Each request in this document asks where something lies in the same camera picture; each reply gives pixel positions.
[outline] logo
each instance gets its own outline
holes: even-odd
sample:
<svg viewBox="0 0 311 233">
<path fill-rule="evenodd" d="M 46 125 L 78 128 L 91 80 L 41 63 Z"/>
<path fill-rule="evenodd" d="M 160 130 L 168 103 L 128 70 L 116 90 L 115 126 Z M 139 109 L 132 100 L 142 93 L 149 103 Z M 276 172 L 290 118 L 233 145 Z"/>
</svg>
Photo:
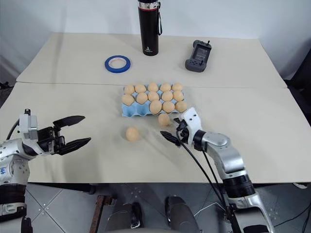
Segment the logo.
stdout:
<svg viewBox="0 0 311 233">
<path fill-rule="evenodd" d="M 0 174 L 1 174 L 1 175 L 4 175 L 4 174 L 5 174 L 5 167 L 1 167 L 1 168 L 0 168 Z"/>
<path fill-rule="evenodd" d="M 147 46 L 147 48 L 145 49 L 145 51 L 146 51 L 146 52 L 152 52 L 148 46 Z"/>
</svg>

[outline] egg carton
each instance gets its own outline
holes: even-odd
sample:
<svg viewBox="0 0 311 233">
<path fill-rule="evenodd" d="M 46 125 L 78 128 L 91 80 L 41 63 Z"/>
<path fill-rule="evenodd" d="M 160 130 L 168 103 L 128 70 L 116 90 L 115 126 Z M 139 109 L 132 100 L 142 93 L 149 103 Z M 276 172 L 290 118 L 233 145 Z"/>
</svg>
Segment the egg carton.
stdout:
<svg viewBox="0 0 311 233">
<path fill-rule="evenodd" d="M 164 103 L 164 100 L 161 99 L 162 97 L 162 94 L 163 94 L 163 91 L 161 90 L 158 90 L 157 91 L 157 94 L 159 95 L 160 97 L 160 102 L 161 104 Z M 140 104 L 140 103 L 137 103 L 136 102 L 136 96 L 138 95 L 137 92 L 134 92 L 132 94 L 132 96 L 134 97 L 135 101 L 134 103 L 132 103 L 131 106 L 127 106 L 126 104 L 122 103 L 121 104 L 121 107 L 122 107 L 122 117 L 133 117 L 133 116 L 141 116 L 141 117 L 144 117 L 146 115 L 159 115 L 161 113 L 165 113 L 163 110 L 161 110 L 158 114 L 153 114 L 152 112 L 150 112 L 150 109 L 149 109 L 149 106 L 150 106 L 150 103 L 151 101 L 150 100 L 147 100 L 144 104 Z M 177 103 L 176 100 L 172 99 L 171 102 L 175 105 Z M 179 113 L 176 109 L 174 109 L 171 113 Z"/>
</svg>

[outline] floor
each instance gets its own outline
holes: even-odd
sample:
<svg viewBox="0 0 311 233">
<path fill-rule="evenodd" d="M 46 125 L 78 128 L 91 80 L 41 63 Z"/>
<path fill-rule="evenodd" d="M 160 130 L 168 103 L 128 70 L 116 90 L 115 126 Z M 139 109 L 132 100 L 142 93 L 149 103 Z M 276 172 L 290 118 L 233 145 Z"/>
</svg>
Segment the floor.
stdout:
<svg viewBox="0 0 311 233">
<path fill-rule="evenodd" d="M 278 184 L 258 188 L 274 225 L 299 214 L 308 206 L 311 187 L 299 189 L 293 184 Z M 118 204 L 138 201 L 143 210 L 145 227 L 168 229 L 164 215 L 164 199 L 168 195 L 182 197 L 193 213 L 216 202 L 208 184 L 202 183 L 121 183 L 99 185 L 94 195 L 29 184 L 26 191 L 27 215 L 34 233 L 87 233 L 93 217 L 97 195 L 117 195 Z M 114 206 L 105 206 L 99 233 L 104 232 Z M 205 233 L 229 233 L 230 224 L 222 218 L 219 207 L 213 205 L 196 216 Z M 276 228 L 277 233 L 299 233 L 307 213 Z M 311 233 L 311 221 L 306 233 Z"/>
</svg>

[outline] handheld device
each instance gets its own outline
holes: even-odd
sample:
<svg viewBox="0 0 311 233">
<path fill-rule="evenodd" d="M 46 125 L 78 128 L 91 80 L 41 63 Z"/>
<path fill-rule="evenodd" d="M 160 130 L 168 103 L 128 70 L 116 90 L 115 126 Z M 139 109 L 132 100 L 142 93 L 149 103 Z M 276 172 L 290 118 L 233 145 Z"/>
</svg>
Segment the handheld device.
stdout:
<svg viewBox="0 0 311 233">
<path fill-rule="evenodd" d="M 201 40 L 195 40 L 193 43 L 193 52 L 190 59 L 185 62 L 185 67 L 187 70 L 195 72 L 203 72 L 206 68 L 209 53 L 212 50 L 212 46 Z"/>
</svg>

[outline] white wall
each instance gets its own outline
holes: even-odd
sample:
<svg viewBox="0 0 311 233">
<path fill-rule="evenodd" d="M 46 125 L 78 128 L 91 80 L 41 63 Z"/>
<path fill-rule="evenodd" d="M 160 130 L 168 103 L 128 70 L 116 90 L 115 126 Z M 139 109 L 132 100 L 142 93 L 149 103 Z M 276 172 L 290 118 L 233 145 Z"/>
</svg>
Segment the white wall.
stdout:
<svg viewBox="0 0 311 233">
<path fill-rule="evenodd" d="M 311 47 L 310 0 L 161 2 L 164 35 L 259 38 L 283 78 Z M 16 77 L 50 32 L 139 33 L 137 1 L 0 0 L 1 67 Z"/>
</svg>

